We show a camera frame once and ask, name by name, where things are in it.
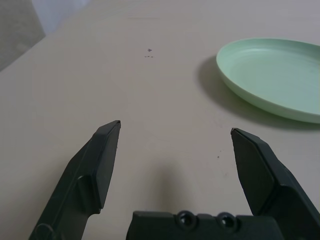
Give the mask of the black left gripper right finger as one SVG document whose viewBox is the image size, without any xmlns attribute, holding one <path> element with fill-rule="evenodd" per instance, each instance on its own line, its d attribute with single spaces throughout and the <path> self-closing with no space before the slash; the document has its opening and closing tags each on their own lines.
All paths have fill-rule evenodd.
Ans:
<svg viewBox="0 0 320 240">
<path fill-rule="evenodd" d="M 318 240 L 320 213 L 271 147 L 239 128 L 230 134 L 238 178 L 252 214 L 273 218 L 286 240 Z"/>
</svg>

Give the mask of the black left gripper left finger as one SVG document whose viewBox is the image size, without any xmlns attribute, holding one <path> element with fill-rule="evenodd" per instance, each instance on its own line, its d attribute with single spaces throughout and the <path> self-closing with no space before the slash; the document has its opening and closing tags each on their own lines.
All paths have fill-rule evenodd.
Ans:
<svg viewBox="0 0 320 240">
<path fill-rule="evenodd" d="M 80 240 L 90 216 L 104 208 L 121 129 L 100 126 L 67 164 L 29 239 Z"/>
</svg>

